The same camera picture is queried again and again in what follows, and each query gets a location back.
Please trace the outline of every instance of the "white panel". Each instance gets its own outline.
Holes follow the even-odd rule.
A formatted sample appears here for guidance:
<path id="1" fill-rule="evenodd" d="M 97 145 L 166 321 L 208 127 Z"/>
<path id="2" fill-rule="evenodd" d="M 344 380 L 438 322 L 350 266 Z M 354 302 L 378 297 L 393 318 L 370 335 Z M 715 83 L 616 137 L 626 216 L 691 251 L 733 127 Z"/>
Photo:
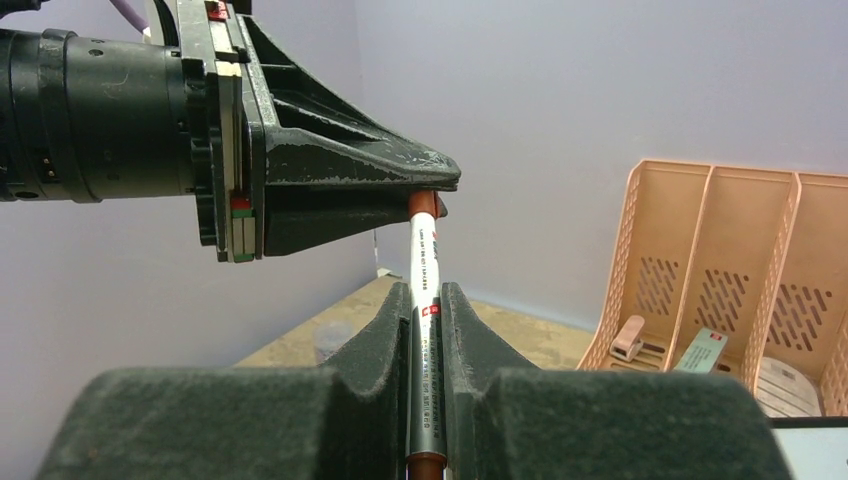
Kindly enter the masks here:
<path id="1" fill-rule="evenodd" d="M 254 3 L 307 68 L 361 97 L 352 1 Z M 312 31 L 298 37 L 302 22 Z M 140 41 L 105 0 L 54 0 L 2 26 Z M 228 265 L 200 246 L 196 218 L 190 197 L 0 205 L 0 477 L 32 477 L 71 401 L 98 373 L 229 365 L 375 276 L 370 232 Z"/>
<path id="2" fill-rule="evenodd" d="M 772 430 L 783 452 L 792 478 L 820 480 L 846 476 L 848 427 L 834 420 L 832 426 L 818 428 L 778 428 Z"/>
<path id="3" fill-rule="evenodd" d="M 640 158 L 848 171 L 848 3 L 357 3 L 366 110 L 463 169 L 445 280 L 593 330 Z M 408 268 L 405 228 L 380 263 Z"/>

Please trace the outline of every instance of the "white marker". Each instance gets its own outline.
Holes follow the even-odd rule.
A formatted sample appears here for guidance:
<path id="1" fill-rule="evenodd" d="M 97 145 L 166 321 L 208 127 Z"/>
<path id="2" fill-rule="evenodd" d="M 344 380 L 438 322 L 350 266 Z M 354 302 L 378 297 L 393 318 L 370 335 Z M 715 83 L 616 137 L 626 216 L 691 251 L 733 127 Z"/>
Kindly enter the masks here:
<path id="1" fill-rule="evenodd" d="M 441 280 L 436 247 L 439 199 L 435 192 L 409 198 L 409 389 L 406 460 L 410 480 L 441 479 L 447 465 L 442 383 Z"/>

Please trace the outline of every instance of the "black foam block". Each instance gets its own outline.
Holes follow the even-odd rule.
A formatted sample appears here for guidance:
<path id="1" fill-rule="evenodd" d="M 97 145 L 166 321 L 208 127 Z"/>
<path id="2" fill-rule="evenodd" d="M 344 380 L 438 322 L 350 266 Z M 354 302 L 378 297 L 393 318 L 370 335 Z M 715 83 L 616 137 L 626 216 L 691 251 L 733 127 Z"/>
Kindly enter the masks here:
<path id="1" fill-rule="evenodd" d="M 721 376 L 505 369 L 474 431 L 481 480 L 791 480 L 754 399 Z"/>
<path id="2" fill-rule="evenodd" d="M 442 287 L 442 352 L 450 469 L 456 479 L 477 478 L 473 412 L 504 367 L 537 367 L 483 323 L 455 283 Z"/>
<path id="3" fill-rule="evenodd" d="M 403 478 L 408 314 L 398 285 L 322 368 L 105 373 L 76 400 L 37 478 Z"/>

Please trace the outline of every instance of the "red logo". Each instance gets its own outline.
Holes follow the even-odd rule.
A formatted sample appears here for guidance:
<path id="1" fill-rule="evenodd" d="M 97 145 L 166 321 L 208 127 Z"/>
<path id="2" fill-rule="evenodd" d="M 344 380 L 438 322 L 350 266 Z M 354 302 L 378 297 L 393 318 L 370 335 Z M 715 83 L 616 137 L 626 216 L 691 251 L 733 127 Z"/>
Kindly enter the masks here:
<path id="1" fill-rule="evenodd" d="M 421 309 L 421 316 L 426 317 L 430 314 L 438 315 L 439 314 L 439 306 L 438 305 L 430 305 L 429 307 L 424 307 Z"/>
<path id="2" fill-rule="evenodd" d="M 218 2 L 217 5 L 209 10 L 210 20 L 226 20 L 228 18 L 230 18 L 230 15 L 227 12 L 227 4 L 224 2 Z"/>

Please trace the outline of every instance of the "robotic arm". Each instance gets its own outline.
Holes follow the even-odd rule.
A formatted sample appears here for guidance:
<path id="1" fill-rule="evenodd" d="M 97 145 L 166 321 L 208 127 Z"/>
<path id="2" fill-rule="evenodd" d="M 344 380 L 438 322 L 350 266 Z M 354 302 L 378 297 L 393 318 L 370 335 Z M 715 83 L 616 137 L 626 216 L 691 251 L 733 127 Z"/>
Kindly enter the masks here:
<path id="1" fill-rule="evenodd" d="M 237 13 L 249 2 L 156 5 L 164 46 L 0 30 L 0 199 L 194 195 L 200 243 L 238 263 L 406 222 L 411 192 L 456 190 L 453 160 L 321 85 Z"/>

